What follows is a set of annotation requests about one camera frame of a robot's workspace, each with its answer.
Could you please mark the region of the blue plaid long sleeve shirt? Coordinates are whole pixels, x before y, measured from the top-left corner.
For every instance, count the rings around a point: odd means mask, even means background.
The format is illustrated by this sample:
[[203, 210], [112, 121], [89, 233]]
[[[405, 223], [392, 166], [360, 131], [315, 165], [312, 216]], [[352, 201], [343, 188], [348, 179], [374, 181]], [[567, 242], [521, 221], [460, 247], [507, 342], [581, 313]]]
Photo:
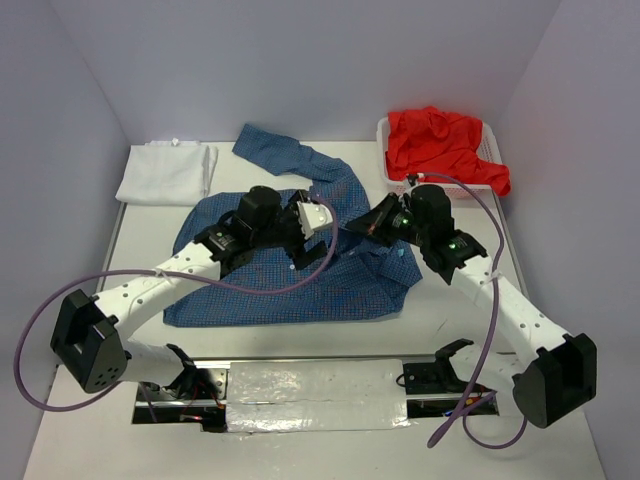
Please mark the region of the blue plaid long sleeve shirt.
[[[327, 200], [340, 226], [371, 206], [351, 167], [297, 140], [245, 125], [233, 153], [272, 175], [294, 174]], [[292, 268], [281, 249], [258, 251], [229, 274], [227, 288], [204, 286], [168, 307], [163, 322], [177, 328], [372, 320], [402, 310], [409, 290], [422, 279], [410, 246], [386, 248], [340, 229], [329, 265], [302, 285], [307, 270]]]

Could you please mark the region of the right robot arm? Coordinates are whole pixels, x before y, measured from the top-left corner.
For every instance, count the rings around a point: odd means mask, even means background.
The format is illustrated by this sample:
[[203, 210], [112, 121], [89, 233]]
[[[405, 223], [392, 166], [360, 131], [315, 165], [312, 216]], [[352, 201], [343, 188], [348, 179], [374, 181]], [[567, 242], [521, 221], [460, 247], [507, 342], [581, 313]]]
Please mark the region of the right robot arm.
[[512, 374], [510, 389], [529, 423], [547, 428], [595, 397], [593, 340], [555, 324], [499, 274], [497, 258], [456, 228], [442, 187], [426, 184], [403, 196], [390, 193], [346, 228], [385, 247], [399, 240], [418, 247], [431, 271], [490, 313], [524, 368]]

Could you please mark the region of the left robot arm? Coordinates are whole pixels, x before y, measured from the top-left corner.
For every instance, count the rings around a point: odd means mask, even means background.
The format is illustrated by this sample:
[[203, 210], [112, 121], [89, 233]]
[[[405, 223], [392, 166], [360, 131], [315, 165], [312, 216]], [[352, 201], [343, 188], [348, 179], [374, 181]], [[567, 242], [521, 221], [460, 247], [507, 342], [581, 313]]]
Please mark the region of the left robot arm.
[[184, 398], [208, 384], [207, 374], [180, 347], [141, 343], [134, 333], [184, 297], [247, 265], [259, 250], [281, 248], [295, 268], [306, 268], [327, 252], [324, 242], [311, 249], [306, 242], [334, 220], [329, 207], [304, 190], [283, 204], [272, 188], [254, 187], [150, 273], [94, 296], [82, 290], [66, 295], [51, 348], [88, 394], [118, 382], [144, 382]]

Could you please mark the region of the red shirt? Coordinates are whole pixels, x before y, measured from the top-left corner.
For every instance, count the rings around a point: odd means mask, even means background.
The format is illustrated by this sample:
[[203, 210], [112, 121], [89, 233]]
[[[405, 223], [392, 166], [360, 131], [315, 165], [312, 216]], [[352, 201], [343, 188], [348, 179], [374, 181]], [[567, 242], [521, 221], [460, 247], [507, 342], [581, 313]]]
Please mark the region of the red shirt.
[[511, 192], [507, 166], [479, 156], [485, 124], [478, 118], [442, 111], [434, 106], [392, 111], [382, 148], [389, 180], [441, 173], [467, 185], [486, 185], [501, 197]]

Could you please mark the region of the white plastic basket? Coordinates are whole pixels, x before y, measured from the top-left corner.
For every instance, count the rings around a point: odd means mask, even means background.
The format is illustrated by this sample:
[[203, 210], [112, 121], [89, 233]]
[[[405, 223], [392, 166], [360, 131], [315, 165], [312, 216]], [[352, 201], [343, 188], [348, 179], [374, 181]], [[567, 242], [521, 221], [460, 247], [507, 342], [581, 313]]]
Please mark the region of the white plastic basket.
[[[394, 181], [389, 177], [386, 164], [386, 153], [388, 150], [388, 136], [390, 133], [390, 123], [387, 117], [380, 119], [376, 129], [377, 154], [376, 161], [382, 181], [387, 190], [395, 194], [401, 195], [405, 192], [407, 183], [402, 181]], [[502, 159], [499, 152], [496, 137], [487, 124], [483, 124], [481, 143], [476, 150], [478, 157], [486, 162], [502, 165]], [[446, 194], [452, 199], [469, 199], [471, 195], [461, 187], [451, 183], [440, 183]]]

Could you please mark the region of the folded white shirt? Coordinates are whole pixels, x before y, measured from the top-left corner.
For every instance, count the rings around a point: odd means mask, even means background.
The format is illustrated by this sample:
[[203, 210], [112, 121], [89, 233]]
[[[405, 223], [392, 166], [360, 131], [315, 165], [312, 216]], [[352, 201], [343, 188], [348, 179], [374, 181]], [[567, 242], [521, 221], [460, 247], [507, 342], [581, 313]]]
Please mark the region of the folded white shirt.
[[139, 206], [194, 206], [209, 196], [218, 149], [198, 141], [132, 145], [115, 198]]

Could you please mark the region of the shiny silver tape sheet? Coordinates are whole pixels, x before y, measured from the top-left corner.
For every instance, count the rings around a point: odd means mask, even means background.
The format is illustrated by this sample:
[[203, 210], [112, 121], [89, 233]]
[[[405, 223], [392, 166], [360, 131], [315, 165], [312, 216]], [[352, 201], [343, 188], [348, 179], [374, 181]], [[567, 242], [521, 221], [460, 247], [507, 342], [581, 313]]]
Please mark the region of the shiny silver tape sheet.
[[373, 431], [410, 425], [398, 359], [233, 363], [226, 425], [233, 433]]

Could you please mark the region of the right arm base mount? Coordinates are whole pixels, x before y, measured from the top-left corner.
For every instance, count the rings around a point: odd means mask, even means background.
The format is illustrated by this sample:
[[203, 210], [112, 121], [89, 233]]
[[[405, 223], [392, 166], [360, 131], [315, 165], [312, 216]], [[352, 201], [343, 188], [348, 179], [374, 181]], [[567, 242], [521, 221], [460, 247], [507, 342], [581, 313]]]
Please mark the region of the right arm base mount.
[[440, 348], [432, 360], [403, 364], [396, 384], [407, 395], [409, 419], [451, 416], [467, 385], [454, 372], [451, 358], [470, 345], [470, 340], [456, 340]]

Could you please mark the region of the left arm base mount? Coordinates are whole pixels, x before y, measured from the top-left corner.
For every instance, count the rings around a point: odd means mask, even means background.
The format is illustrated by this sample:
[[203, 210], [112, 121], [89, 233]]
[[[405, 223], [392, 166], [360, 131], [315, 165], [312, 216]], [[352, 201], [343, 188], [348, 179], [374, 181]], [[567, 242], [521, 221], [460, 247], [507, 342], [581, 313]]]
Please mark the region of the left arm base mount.
[[227, 431], [226, 404], [229, 362], [198, 360], [198, 379], [185, 393], [151, 383], [138, 386], [133, 403], [133, 425], [198, 425], [202, 431]]

